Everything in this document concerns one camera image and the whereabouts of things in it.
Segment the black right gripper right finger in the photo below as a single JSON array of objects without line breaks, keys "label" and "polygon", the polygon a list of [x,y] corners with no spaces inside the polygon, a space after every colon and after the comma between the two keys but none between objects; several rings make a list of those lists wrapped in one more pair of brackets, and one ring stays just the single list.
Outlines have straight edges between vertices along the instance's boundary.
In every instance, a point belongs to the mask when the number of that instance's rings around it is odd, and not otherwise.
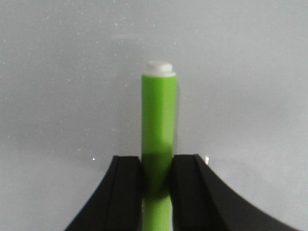
[{"label": "black right gripper right finger", "polygon": [[175,155],[169,190],[176,231],[291,231],[224,183],[198,154]]}]

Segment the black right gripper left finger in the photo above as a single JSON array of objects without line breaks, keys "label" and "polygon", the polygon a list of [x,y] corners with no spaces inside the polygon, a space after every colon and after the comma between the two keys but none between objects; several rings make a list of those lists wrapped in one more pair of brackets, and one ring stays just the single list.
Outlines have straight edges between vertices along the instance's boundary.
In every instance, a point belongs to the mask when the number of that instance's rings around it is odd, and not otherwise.
[{"label": "black right gripper left finger", "polygon": [[139,158],[114,156],[104,178],[66,230],[139,231],[142,196]]}]

